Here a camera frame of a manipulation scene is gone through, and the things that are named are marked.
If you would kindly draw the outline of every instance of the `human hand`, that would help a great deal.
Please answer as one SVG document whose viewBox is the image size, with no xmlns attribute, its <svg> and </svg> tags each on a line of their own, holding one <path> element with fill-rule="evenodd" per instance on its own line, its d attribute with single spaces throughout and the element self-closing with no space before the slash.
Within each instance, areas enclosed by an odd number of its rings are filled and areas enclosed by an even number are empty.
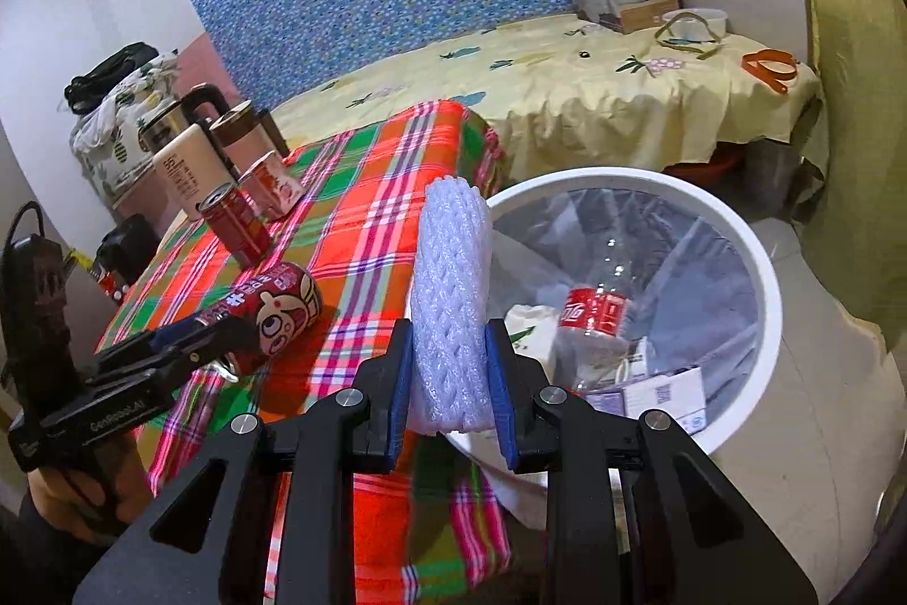
<svg viewBox="0 0 907 605">
<path fill-rule="evenodd" d="M 151 488 L 130 435 L 117 436 L 103 442 L 94 450 L 105 478 L 116 494 L 116 517 L 123 523 L 131 523 L 151 502 Z M 75 469 L 42 467 L 28 474 L 28 486 L 32 492 L 35 509 L 53 528 L 93 544 L 103 544 L 103 536 L 92 529 L 92 519 L 97 513 L 92 505 L 100 507 L 106 502 L 101 483 L 84 472 Z"/>
</svg>

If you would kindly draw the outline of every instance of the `person's arm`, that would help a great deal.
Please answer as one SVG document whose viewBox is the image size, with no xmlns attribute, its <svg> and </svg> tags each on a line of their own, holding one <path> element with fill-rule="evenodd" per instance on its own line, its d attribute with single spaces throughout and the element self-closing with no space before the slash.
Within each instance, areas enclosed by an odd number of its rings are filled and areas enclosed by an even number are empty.
<svg viewBox="0 0 907 605">
<path fill-rule="evenodd" d="M 135 442 L 120 437 L 102 451 L 117 494 L 116 516 L 132 522 L 151 501 Z M 0 602 L 69 603 L 110 543 L 92 529 L 94 512 L 85 502 L 102 505 L 103 488 L 85 474 L 58 469 L 31 472 L 28 487 L 18 520 L 0 536 L 0 596 L 6 596 Z"/>
</svg>

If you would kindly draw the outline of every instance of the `gray trash bag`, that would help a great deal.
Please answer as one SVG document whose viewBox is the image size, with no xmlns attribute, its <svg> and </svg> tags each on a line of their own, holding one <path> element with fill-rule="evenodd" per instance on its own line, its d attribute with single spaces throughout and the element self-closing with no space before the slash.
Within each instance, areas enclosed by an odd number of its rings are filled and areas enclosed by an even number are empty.
<svg viewBox="0 0 907 605">
<path fill-rule="evenodd" d="M 733 401 L 756 360 L 758 304 L 743 259 L 717 230 L 667 200 L 590 188 L 541 198 L 494 222 L 489 317 L 515 304 L 566 303 L 586 284 L 606 236 L 632 253 L 624 335 L 647 336 L 652 374 L 700 367 L 709 419 Z"/>
</svg>

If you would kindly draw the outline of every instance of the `plaid tablecloth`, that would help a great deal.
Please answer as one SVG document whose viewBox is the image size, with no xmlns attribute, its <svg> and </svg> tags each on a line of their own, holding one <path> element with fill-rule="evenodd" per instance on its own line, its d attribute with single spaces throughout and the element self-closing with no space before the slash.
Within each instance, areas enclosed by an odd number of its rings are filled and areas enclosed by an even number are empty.
<svg viewBox="0 0 907 605">
<path fill-rule="evenodd" d="M 139 436 L 155 492 L 237 413 L 272 421 L 347 386 L 381 354 L 405 311 L 425 186 L 459 175 L 486 196 L 500 185 L 497 137 L 463 105 L 434 101 L 385 122 L 297 149 L 287 159 L 307 195 L 272 225 L 276 248 L 257 267 L 305 265 L 324 315 L 256 376 L 224 383 L 201 369 L 166 417 Z M 133 286 L 101 348 L 183 318 L 223 297 L 243 273 L 202 223 L 187 224 Z M 266 595 L 274 596 L 287 483 L 271 538 Z M 396 472 L 354 482 L 357 602 L 430 602 L 507 567 L 501 511 L 478 469 L 442 437 L 407 433 Z"/>
</svg>

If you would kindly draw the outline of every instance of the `soda can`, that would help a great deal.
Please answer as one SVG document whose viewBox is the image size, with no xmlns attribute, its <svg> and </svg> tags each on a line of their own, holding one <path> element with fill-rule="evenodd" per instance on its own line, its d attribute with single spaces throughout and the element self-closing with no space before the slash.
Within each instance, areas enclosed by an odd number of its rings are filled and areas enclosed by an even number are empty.
<svg viewBox="0 0 907 605">
<path fill-rule="evenodd" d="M 198 212 L 244 270 L 271 249 L 268 229 L 233 183 L 215 188 L 198 204 Z"/>
<path fill-rule="evenodd" d="M 290 174 L 280 155 L 273 150 L 246 170 L 239 179 L 239 188 L 269 221 L 283 218 L 306 194 L 306 189 Z"/>
<path fill-rule="evenodd" d="M 228 315 L 250 321 L 257 326 L 260 351 L 230 352 L 211 366 L 230 382 L 254 374 L 314 324 L 322 304 L 315 279 L 292 262 L 280 262 L 235 286 L 225 297 L 202 309 L 196 320 L 205 326 Z"/>
</svg>

